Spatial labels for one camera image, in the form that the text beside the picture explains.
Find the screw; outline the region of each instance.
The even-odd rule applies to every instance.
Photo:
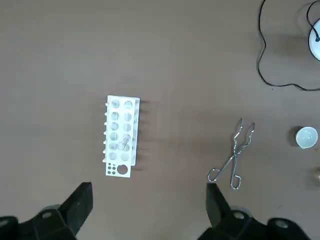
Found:
[[[282,220],[277,220],[275,221],[275,224],[279,227],[279,228],[283,228],[283,229],[287,229],[289,226],[288,224],[286,224],[286,222],[282,221]]]
[[[43,219],[47,219],[47,218],[50,218],[51,215],[52,215],[51,212],[45,212],[44,214],[42,214],[42,218],[43,218]]]
[[[7,223],[9,223],[8,219],[2,220],[0,221],[0,227],[3,227],[4,225],[6,225]]]
[[[233,213],[233,216],[234,216],[236,219],[240,219],[240,220],[245,219],[245,216],[244,216],[241,212],[239,212],[239,211],[234,212],[234,213]]]

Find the white cup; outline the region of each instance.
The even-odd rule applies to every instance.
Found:
[[[302,149],[311,148],[318,141],[317,130],[311,126],[305,126],[296,133],[295,141]]]

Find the metal tongs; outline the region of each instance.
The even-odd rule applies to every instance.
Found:
[[[250,125],[250,127],[248,128],[248,131],[247,131],[248,133],[250,132],[249,137],[248,137],[248,141],[238,147],[237,137],[239,136],[239,134],[241,133],[242,129],[244,128],[244,119],[243,119],[243,117],[240,119],[240,128],[239,128],[239,130],[236,132],[236,134],[235,134],[235,136],[234,136],[234,138],[233,138],[233,142],[234,142],[233,155],[229,158],[229,160],[224,164],[224,166],[223,166],[221,169],[213,168],[213,169],[209,172],[209,174],[208,174],[208,176],[207,176],[207,180],[208,180],[210,183],[215,183],[215,182],[221,177],[221,175],[223,174],[223,172],[224,172],[224,170],[227,168],[227,166],[228,166],[228,165],[231,163],[231,161],[233,160],[232,175],[231,175],[230,186],[231,186],[231,188],[234,189],[234,190],[238,190],[238,189],[240,188],[242,177],[236,175],[236,167],[237,167],[238,156],[239,156],[240,153],[242,153],[242,151],[244,150],[244,148],[248,147],[248,146],[251,144],[251,138],[252,138],[252,134],[254,133],[255,126],[256,126],[256,124],[255,124],[254,122]],[[217,175],[214,179],[211,178],[211,174],[212,174],[213,172],[218,172],[218,175]],[[235,180],[235,178],[238,179],[238,184],[237,184],[237,186],[234,186],[234,180]]]

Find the white device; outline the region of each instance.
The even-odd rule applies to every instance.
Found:
[[[130,178],[136,165],[140,99],[109,95],[105,106],[105,175]]]
[[[313,27],[320,33],[320,20],[318,20]],[[316,41],[316,38],[315,31],[311,29],[309,34],[309,48],[313,56],[320,61],[320,41]]]

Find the black wire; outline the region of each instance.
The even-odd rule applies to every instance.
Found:
[[[316,42],[319,42],[319,41],[320,41],[320,37],[319,37],[319,34],[318,34],[317,30],[315,29],[314,25],[311,24],[311,22],[310,22],[309,12],[310,12],[311,7],[312,7],[314,4],[318,3],[319,1],[320,1],[320,0],[317,0],[317,1],[314,1],[313,3],[311,3],[310,6],[309,6],[309,8],[308,8],[308,10],[306,11],[306,21],[308,22],[308,24],[310,25],[310,27],[312,28],[312,30],[313,30],[314,33],[315,33],[315,41],[316,41]]]
[[[262,73],[261,73],[261,71],[260,71],[260,62],[261,62],[261,59],[262,59],[262,57],[263,57],[263,55],[264,55],[264,53],[265,53],[265,50],[266,50],[266,48],[267,48],[267,42],[266,42],[266,39],[265,39],[265,37],[264,37],[264,35],[263,35],[263,33],[262,33],[262,30],[261,30],[261,15],[262,15],[262,9],[263,9],[263,7],[264,7],[264,5],[265,5],[265,2],[266,2],[266,0],[262,0],[261,5],[260,5],[260,9],[259,9],[259,14],[258,14],[258,32],[259,32],[259,36],[260,36],[260,38],[261,38],[262,46],[261,46],[260,55],[258,56],[258,58],[257,58],[257,60],[256,60],[256,69],[257,69],[257,72],[258,72],[260,78],[262,79],[262,81],[263,81],[265,84],[267,84],[267,85],[269,85],[269,86],[271,86],[271,87],[282,88],[282,87],[294,86],[294,87],[296,87],[297,89],[300,89],[300,90],[306,91],[306,92],[320,91],[320,88],[311,88],[311,89],[309,89],[309,88],[304,88],[304,87],[302,87],[302,86],[300,86],[300,85],[298,85],[298,84],[296,84],[296,83],[288,83],[288,84],[284,84],[284,85],[272,84],[272,83],[268,82],[268,81],[264,78],[264,76],[262,75]],[[310,8],[312,7],[312,5],[315,4],[315,3],[317,3],[317,2],[320,2],[320,0],[314,1],[314,2],[309,6],[309,9],[308,9],[307,14],[306,14],[306,16],[307,16],[307,17],[306,17],[306,18],[307,18],[307,21],[308,21],[308,23],[310,24],[310,26],[312,27],[312,29],[314,29],[314,26],[313,26],[313,25],[310,23],[310,21],[309,21],[309,10],[310,10]]]

